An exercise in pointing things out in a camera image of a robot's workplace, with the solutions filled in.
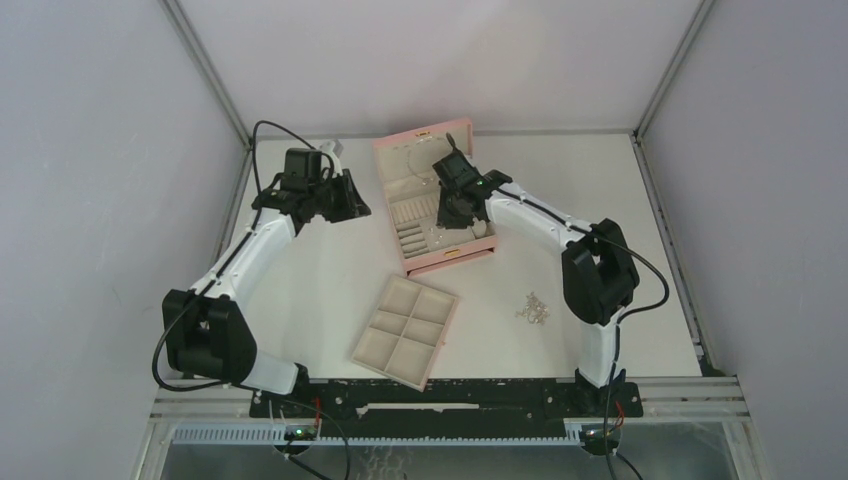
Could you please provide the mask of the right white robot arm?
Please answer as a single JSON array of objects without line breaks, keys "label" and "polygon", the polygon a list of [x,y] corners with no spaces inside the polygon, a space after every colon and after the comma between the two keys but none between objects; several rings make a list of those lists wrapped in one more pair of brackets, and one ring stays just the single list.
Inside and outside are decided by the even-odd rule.
[{"label": "right white robot arm", "polygon": [[605,415],[618,400],[621,320],[640,277],[620,226],[567,215],[498,171],[482,174],[458,149],[433,165],[440,186],[437,224],[444,229],[485,222],[506,227],[552,251],[561,264],[563,297],[581,323],[579,406]]}]

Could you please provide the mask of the beige six-compartment tray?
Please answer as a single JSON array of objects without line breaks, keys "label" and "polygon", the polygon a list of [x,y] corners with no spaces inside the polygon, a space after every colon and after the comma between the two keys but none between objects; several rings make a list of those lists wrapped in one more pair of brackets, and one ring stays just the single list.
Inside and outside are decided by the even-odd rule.
[{"label": "beige six-compartment tray", "polygon": [[351,361],[424,391],[458,303],[450,293],[390,276]]}]

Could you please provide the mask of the pink jewelry box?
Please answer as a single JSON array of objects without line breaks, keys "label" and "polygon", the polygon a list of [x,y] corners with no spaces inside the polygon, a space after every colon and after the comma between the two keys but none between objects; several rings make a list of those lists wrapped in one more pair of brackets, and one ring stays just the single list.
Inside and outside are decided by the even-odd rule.
[{"label": "pink jewelry box", "polygon": [[473,157],[473,124],[463,117],[379,138],[373,142],[377,167],[402,270],[414,277],[494,253],[494,227],[476,221],[470,228],[436,225],[440,186],[432,165],[456,146]]}]

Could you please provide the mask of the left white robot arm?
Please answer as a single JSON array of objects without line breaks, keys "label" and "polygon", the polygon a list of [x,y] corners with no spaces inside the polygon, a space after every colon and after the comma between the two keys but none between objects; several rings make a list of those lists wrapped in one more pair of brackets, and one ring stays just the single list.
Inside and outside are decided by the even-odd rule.
[{"label": "left white robot arm", "polygon": [[274,404],[290,417],[311,407],[311,388],[298,381],[305,367],[261,351],[243,311],[274,255],[320,216],[338,223],[370,215],[350,171],[342,167],[339,141],[290,148],[284,168],[261,189],[253,220],[208,273],[186,290],[172,289],[162,302],[164,332],[151,369],[166,390],[177,386],[160,375],[160,358],[170,368],[207,378],[207,386],[232,385],[274,393]]}]

